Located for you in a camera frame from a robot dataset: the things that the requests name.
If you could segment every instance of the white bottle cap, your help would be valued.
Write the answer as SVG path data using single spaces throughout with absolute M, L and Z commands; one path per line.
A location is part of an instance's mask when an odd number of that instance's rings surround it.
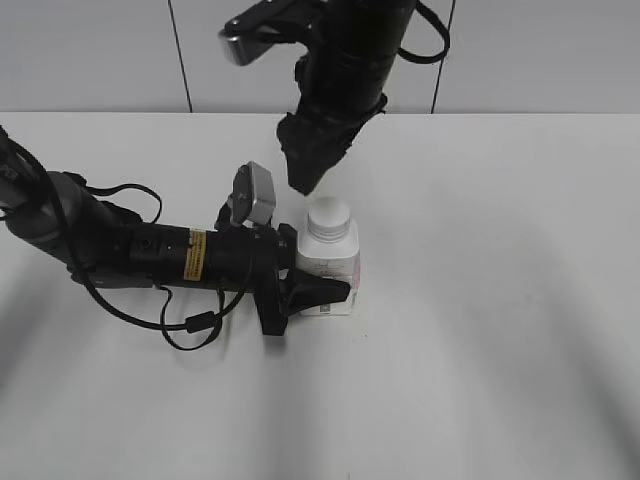
M 349 233 L 351 210 L 342 200 L 323 197 L 309 207 L 307 227 L 309 233 L 321 242 L 337 242 Z

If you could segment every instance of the white table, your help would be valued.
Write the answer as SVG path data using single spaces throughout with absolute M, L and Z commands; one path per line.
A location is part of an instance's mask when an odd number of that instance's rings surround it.
M 298 223 L 278 119 L 0 114 L 47 168 L 209 228 L 249 160 Z M 359 221 L 356 313 L 268 340 L 247 298 L 195 354 L 2 233 L 0 478 L 639 478 L 639 180 L 640 116 L 377 118 L 319 190 Z M 177 297 L 176 320 L 215 305 Z

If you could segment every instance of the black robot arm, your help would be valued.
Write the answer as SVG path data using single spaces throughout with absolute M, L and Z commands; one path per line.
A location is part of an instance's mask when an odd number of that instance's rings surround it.
M 442 36 L 444 49 L 420 56 L 401 48 L 414 10 Z M 220 33 L 229 59 L 248 65 L 278 43 L 302 43 L 295 68 L 301 98 L 278 126 L 289 184 L 311 193 L 351 147 L 364 125 L 387 104 L 384 85 L 397 55 L 439 62 L 448 29 L 419 0 L 262 0 Z
M 127 184 L 125 188 L 138 188 Z M 216 231 L 198 231 L 156 223 L 91 192 L 73 173 L 46 172 L 0 127 L 0 208 L 17 237 L 67 265 L 72 279 L 109 313 L 134 325 L 195 333 L 213 329 L 245 293 L 253 293 L 265 335 L 284 335 L 289 316 L 313 306 L 345 301 L 350 287 L 296 269 L 297 232 L 271 227 L 275 194 L 270 173 L 253 162 L 238 171 L 234 191 L 223 206 Z M 251 227 L 244 226 L 253 222 Z M 237 292 L 230 305 L 179 325 L 145 322 L 109 304 L 101 288 L 199 288 Z

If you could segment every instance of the white wall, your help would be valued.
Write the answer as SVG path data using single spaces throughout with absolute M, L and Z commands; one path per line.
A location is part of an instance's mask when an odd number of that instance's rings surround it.
M 294 107 L 301 47 L 241 69 L 218 44 L 256 0 L 172 1 L 194 111 Z M 639 24 L 638 0 L 457 0 L 436 111 L 640 112 Z M 405 45 L 441 48 L 417 16 Z M 399 60 L 389 111 L 428 112 L 437 76 Z M 0 110 L 187 111 L 168 1 L 2 0 Z
M 187 111 L 166 2 L 0 3 L 0 110 Z
M 226 61 L 219 46 L 217 35 L 224 24 L 253 3 L 256 0 L 173 0 L 194 111 L 282 112 L 297 105 L 293 68 L 303 47 L 280 46 L 254 65 L 239 68 Z M 429 4 L 448 18 L 451 0 Z M 437 53 L 441 44 L 433 28 L 415 15 L 405 45 L 418 53 Z M 437 65 L 398 59 L 386 89 L 389 111 L 430 111 L 437 76 Z
M 458 0 L 437 112 L 640 112 L 640 1 Z

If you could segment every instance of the white bottle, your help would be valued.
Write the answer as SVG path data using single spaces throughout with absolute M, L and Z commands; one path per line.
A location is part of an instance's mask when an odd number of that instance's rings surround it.
M 343 201 L 324 197 L 309 207 L 298 236 L 297 267 L 307 273 L 351 285 L 346 302 L 311 308 L 306 316 L 349 315 L 360 287 L 358 225 Z

